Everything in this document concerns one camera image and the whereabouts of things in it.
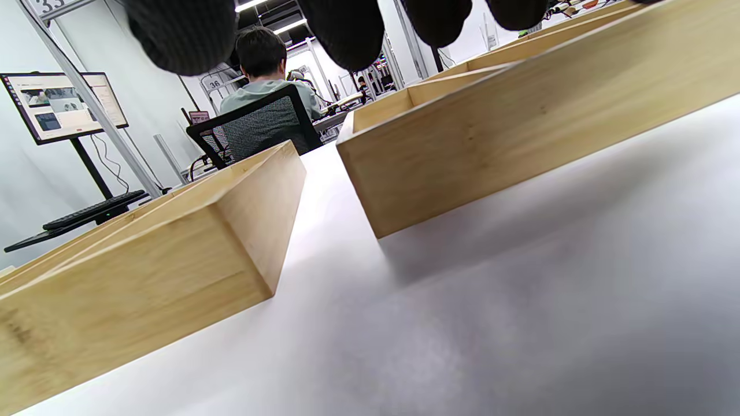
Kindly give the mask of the person's right hand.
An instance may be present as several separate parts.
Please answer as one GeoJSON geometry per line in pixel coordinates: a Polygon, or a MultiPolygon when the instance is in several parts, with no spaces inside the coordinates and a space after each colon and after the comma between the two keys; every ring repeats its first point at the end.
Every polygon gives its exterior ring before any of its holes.
{"type": "MultiPolygon", "coordinates": [[[[133,37],[151,62],[181,76],[206,73],[237,46],[235,1],[122,1],[133,37]]],[[[299,1],[310,31],[333,62],[350,72],[380,55],[385,24],[377,1],[299,1]]],[[[471,1],[402,1],[415,33],[439,49],[457,40],[471,1]]]]}

